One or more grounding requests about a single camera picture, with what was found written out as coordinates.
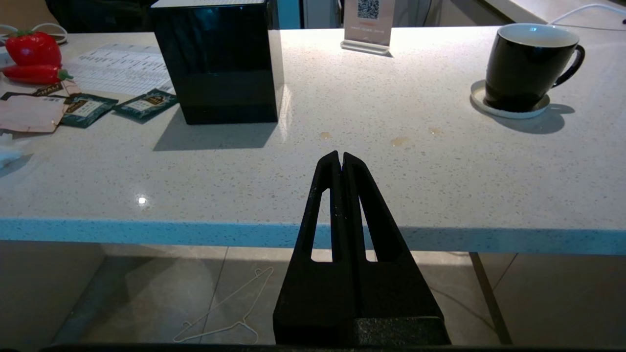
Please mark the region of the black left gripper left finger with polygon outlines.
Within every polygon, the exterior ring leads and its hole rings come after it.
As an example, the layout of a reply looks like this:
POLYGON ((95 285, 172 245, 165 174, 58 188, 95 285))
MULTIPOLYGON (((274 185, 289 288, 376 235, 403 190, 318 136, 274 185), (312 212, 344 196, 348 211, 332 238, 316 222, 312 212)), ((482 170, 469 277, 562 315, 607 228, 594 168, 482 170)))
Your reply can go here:
POLYGON ((353 266, 347 238, 342 171, 338 152, 316 165, 288 271, 273 312, 278 345, 348 345, 354 316, 353 266), (329 190, 333 260, 311 258, 322 194, 329 190))

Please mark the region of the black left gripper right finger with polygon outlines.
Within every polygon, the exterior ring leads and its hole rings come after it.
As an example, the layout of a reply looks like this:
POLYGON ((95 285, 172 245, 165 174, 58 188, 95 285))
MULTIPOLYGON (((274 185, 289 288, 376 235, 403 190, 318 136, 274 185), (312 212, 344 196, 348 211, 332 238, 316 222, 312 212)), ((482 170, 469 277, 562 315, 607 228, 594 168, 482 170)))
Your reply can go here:
POLYGON ((440 306, 366 163, 345 153, 342 174, 356 293, 356 343, 450 345, 440 306))

